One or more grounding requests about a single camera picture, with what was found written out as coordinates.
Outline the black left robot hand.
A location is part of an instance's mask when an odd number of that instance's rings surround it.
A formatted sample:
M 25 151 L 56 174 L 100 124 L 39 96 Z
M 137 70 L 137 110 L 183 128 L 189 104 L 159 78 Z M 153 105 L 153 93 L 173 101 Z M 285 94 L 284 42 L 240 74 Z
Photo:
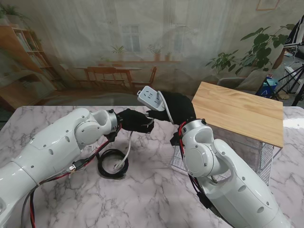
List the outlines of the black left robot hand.
M 125 109 L 116 114 L 121 127 L 126 131 L 150 133 L 154 128 L 154 120 L 135 110 Z

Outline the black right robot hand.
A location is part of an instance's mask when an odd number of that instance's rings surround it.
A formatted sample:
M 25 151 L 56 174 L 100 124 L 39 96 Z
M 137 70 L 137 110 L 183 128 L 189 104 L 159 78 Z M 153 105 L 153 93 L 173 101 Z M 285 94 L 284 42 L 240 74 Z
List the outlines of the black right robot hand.
M 196 119 L 191 100 L 180 93 L 161 91 L 168 106 L 173 124 L 181 125 L 183 122 Z

